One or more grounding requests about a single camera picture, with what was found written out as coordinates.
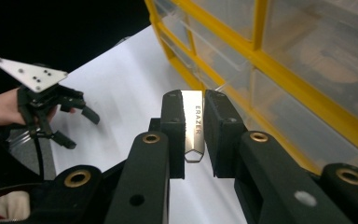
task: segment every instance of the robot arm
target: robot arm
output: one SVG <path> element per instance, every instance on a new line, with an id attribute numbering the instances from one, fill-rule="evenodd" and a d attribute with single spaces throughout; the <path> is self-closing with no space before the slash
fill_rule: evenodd
<path id="1" fill-rule="evenodd" d="M 60 105 L 64 112 L 71 108 L 81 109 L 83 116 L 94 124 L 99 123 L 98 114 L 86 106 L 83 92 L 59 84 L 67 78 L 66 72 L 2 58 L 0 68 L 22 84 L 18 90 L 18 107 L 32 138 L 49 138 L 66 148 L 76 147 L 76 143 L 66 135 L 51 130 L 47 114 L 55 105 Z M 34 118 L 37 118 L 39 126 L 34 123 Z"/>

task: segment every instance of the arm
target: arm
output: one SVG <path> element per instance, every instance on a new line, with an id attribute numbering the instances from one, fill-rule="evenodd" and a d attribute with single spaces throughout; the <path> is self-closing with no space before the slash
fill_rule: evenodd
<path id="1" fill-rule="evenodd" d="M 17 89 L 0 94 L 0 126 L 25 124 L 17 108 Z"/>

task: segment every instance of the screw hole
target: screw hole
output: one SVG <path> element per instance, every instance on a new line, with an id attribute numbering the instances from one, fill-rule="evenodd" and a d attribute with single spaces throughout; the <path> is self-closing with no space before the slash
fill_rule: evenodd
<path id="1" fill-rule="evenodd" d="M 130 197 L 130 204 L 132 206 L 140 206 L 145 202 L 144 195 L 141 194 L 135 194 Z"/>
<path id="2" fill-rule="evenodd" d="M 86 176 L 85 176 L 85 175 L 82 175 L 82 174 L 74 175 L 74 176 L 71 178 L 71 182 L 73 182 L 73 183 L 81 182 L 81 181 L 83 181 L 85 178 L 86 178 Z"/>
<path id="3" fill-rule="evenodd" d="M 159 136 L 156 134 L 147 134 L 144 136 L 143 140 L 147 144 L 157 143 L 159 141 Z"/>
<path id="4" fill-rule="evenodd" d="M 358 173 L 350 170 L 350 169 L 346 169 L 346 168 L 342 168 L 342 169 L 338 169 L 336 171 L 336 174 L 338 175 L 338 177 L 349 183 L 352 185 L 357 185 L 358 186 Z"/>
<path id="5" fill-rule="evenodd" d="M 259 143 L 265 143 L 269 140 L 269 137 L 263 133 L 251 133 L 251 138 Z"/>

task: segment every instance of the yellow drawer cabinet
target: yellow drawer cabinet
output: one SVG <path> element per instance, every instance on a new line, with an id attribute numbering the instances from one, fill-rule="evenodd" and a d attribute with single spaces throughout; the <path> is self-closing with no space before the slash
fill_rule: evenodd
<path id="1" fill-rule="evenodd" d="M 145 0 L 172 66 L 316 174 L 358 166 L 358 0 Z"/>

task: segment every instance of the metal plate with holes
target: metal plate with holes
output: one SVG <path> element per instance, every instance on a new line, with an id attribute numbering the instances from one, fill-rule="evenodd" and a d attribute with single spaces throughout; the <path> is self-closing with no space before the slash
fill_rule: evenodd
<path id="1" fill-rule="evenodd" d="M 68 73 L 0 58 L 0 68 L 34 92 L 41 92 L 65 79 Z"/>

